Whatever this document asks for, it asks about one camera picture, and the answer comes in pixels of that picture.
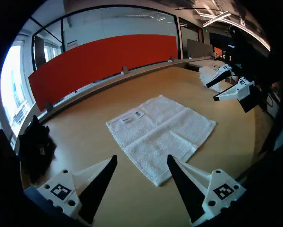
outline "orange partition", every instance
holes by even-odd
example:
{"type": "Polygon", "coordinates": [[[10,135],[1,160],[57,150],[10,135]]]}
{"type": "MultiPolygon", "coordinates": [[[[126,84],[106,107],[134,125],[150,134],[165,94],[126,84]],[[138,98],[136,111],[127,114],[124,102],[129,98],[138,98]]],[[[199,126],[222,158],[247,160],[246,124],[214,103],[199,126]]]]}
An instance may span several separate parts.
{"type": "Polygon", "coordinates": [[[41,111],[69,93],[128,69],[177,58],[175,36],[127,35],[93,41],[66,51],[29,76],[41,111]]]}
{"type": "Polygon", "coordinates": [[[214,51],[218,54],[218,55],[222,55],[222,50],[217,48],[217,47],[214,47],[214,51]]]}

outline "black pole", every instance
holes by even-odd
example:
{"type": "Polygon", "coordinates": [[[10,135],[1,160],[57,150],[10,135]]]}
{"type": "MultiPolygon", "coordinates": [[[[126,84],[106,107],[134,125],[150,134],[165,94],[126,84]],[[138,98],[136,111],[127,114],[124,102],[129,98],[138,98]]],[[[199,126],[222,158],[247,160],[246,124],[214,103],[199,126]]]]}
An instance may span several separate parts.
{"type": "Polygon", "coordinates": [[[34,59],[34,37],[35,37],[35,35],[32,35],[31,56],[32,56],[33,71],[36,70],[36,67],[35,67],[35,59],[34,59]]]}
{"type": "MultiPolygon", "coordinates": [[[[41,25],[41,23],[39,23],[37,20],[35,20],[33,17],[30,17],[30,19],[33,21],[33,22],[35,22],[38,26],[40,26],[41,28],[43,28],[43,26],[41,25]]],[[[51,36],[53,36],[55,39],[57,39],[56,38],[56,36],[54,36],[51,32],[49,32],[46,28],[44,28],[44,30],[47,32],[47,33],[49,33],[51,36]]]]}
{"type": "Polygon", "coordinates": [[[63,47],[63,53],[66,51],[66,48],[64,47],[64,38],[63,38],[63,20],[61,19],[61,45],[63,47]]]}

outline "table surface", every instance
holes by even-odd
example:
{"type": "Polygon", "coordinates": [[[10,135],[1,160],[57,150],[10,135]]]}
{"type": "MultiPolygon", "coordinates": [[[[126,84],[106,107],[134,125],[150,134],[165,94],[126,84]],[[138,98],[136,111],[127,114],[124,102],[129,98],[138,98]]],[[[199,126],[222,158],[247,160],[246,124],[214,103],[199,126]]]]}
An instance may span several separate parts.
{"type": "Polygon", "coordinates": [[[218,67],[214,67],[215,65],[221,67],[224,66],[225,63],[219,60],[211,60],[211,59],[207,59],[207,60],[203,60],[203,61],[197,61],[197,62],[190,62],[189,65],[194,65],[197,67],[204,67],[204,66],[208,66],[212,69],[215,69],[217,71],[218,67]]]}
{"type": "Polygon", "coordinates": [[[72,106],[46,123],[57,148],[42,182],[65,168],[76,172],[117,155],[118,165],[95,215],[94,227],[190,226],[174,180],[156,187],[122,151],[105,123],[164,95],[217,122],[187,163],[207,172],[221,168],[235,178],[251,164],[254,111],[244,113],[237,100],[214,102],[216,94],[202,85],[198,72],[171,67],[121,83],[72,106]]]}

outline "towel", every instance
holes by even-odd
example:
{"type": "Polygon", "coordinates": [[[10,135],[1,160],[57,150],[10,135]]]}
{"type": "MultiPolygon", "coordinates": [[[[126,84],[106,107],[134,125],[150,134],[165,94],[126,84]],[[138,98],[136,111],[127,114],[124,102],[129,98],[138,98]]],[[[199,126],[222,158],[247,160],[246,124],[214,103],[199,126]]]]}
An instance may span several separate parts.
{"type": "Polygon", "coordinates": [[[160,95],[106,124],[136,167],[159,186],[171,177],[167,155],[186,162],[216,122],[160,95]]]}
{"type": "MultiPolygon", "coordinates": [[[[199,77],[205,87],[207,83],[212,81],[216,74],[217,70],[211,69],[208,66],[199,68],[199,77]]],[[[223,89],[220,87],[219,83],[214,84],[212,87],[210,87],[210,89],[213,89],[217,92],[222,92],[223,89]]]]}

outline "screw hole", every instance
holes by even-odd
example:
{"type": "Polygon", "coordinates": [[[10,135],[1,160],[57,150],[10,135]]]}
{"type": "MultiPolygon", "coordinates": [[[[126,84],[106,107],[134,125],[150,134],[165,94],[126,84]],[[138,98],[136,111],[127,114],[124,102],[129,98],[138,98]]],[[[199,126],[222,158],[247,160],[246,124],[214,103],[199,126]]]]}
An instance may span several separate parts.
{"type": "Polygon", "coordinates": [[[63,212],[63,209],[60,206],[56,206],[55,208],[58,210],[58,212],[63,212]]]}
{"type": "Polygon", "coordinates": [[[211,201],[208,202],[208,205],[209,205],[210,207],[215,206],[215,204],[216,204],[216,202],[215,202],[214,200],[211,200],[211,201]]]}
{"type": "Polygon", "coordinates": [[[68,201],[68,204],[73,207],[73,206],[76,205],[76,202],[73,201],[73,200],[69,200],[69,201],[68,201]]]}

